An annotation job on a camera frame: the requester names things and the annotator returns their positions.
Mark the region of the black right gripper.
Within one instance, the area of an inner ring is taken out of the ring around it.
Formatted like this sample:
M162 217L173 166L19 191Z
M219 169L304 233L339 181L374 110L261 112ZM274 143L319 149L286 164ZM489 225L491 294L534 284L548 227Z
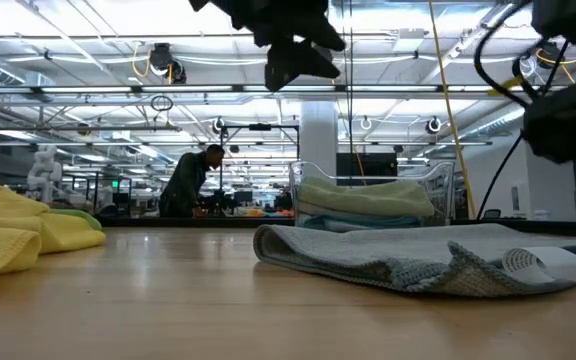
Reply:
M532 103L524 113L524 140L536 156L576 160L576 84Z

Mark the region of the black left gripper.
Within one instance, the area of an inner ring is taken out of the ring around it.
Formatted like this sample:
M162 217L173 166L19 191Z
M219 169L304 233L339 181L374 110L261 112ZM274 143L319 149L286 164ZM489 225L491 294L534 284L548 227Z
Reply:
M343 51L345 41L326 20L326 1L233 0L229 14L236 29L253 33L254 43L267 46L264 84L276 92L301 75L335 79L340 71L314 46Z

